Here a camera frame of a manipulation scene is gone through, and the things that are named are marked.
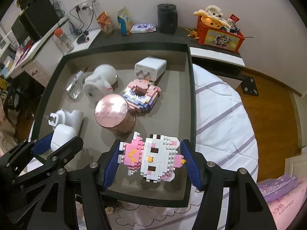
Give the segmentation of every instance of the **pink metallic lid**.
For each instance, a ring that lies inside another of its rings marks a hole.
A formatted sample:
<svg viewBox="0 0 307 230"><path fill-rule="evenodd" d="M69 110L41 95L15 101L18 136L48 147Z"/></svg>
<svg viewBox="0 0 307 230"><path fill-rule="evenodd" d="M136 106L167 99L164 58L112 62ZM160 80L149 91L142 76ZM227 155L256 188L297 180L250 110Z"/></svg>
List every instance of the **pink metallic lid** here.
<svg viewBox="0 0 307 230"><path fill-rule="evenodd" d="M109 94L98 102L95 119L102 127L113 128L125 119L127 113L127 101L118 94Z"/></svg>

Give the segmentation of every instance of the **tray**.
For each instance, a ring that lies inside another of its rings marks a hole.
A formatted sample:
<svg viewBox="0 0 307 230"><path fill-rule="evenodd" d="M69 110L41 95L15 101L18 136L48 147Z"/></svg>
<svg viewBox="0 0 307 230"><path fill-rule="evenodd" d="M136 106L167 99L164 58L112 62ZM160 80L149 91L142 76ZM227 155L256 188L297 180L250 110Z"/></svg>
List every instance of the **tray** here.
<svg viewBox="0 0 307 230"><path fill-rule="evenodd" d="M95 106L84 94L78 101L72 101L64 92L65 84L73 73L84 70L86 67L88 67L88 71L93 71L102 63L108 63L116 68L118 82L114 85L114 93L122 95L128 83L135 79L134 64L136 62L147 56L166 59L166 71L156 84L162 89L161 95L149 113L137 117L134 131L140 132L143 138L149 137L150 134L174 136L180 141L189 139L192 145L195 145L195 91L188 46L164 44L163 50L155 49L155 45L152 47L153 50L126 50L127 45L124 45L125 51L121 50L122 45L117 45L112 47L112 51L104 48L105 52L101 53L102 49L100 51L92 49L65 56L43 94L32 138L40 139L52 132L52 127L48 125L45 118L51 112L61 108L68 111L77 109L84 112L84 120L79 134L83 139L84 146L82 151L65 166L68 171L81 169L90 162L97 161L103 152L111 148L115 139L122 139L97 124L94 118ZM122 140L130 142L133 132ZM42 157L46 159L48 154L50 152L45 153ZM151 206L186 207L188 205L191 183L184 166L176 169L175 178L171 182L146 182L139 171L133 176L128 176L127 172L127 166L121 164L113 185L105 191L106 195L119 200Z"/></svg>

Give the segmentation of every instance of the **black canister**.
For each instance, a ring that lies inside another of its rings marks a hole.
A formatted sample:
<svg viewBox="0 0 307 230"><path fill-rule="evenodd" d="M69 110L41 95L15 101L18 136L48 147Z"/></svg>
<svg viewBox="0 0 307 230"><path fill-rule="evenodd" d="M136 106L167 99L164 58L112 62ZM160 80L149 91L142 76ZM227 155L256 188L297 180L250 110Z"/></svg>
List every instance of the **black canister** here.
<svg viewBox="0 0 307 230"><path fill-rule="evenodd" d="M176 5L163 3L158 5L158 26L161 33L174 34L178 25Z"/></svg>

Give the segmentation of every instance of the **tin can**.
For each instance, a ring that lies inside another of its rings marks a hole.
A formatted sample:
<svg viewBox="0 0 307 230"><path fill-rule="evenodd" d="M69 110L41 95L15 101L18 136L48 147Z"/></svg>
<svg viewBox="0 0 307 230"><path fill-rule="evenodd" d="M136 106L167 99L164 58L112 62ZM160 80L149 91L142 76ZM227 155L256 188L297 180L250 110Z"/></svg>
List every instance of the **tin can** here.
<svg viewBox="0 0 307 230"><path fill-rule="evenodd" d="M103 97L95 109L96 122L117 134L131 132L136 124L136 118L129 112L127 101L118 94Z"/></svg>

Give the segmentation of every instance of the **purple fabric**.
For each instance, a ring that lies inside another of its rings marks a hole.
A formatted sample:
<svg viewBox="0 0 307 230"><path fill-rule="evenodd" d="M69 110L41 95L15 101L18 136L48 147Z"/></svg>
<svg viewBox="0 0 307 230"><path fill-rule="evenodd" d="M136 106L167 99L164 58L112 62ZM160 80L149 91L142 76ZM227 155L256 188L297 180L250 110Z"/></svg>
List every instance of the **purple fabric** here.
<svg viewBox="0 0 307 230"><path fill-rule="evenodd" d="M258 185L258 188L267 203L277 200L290 192L297 185L297 176L290 178L285 174L268 184Z"/></svg>

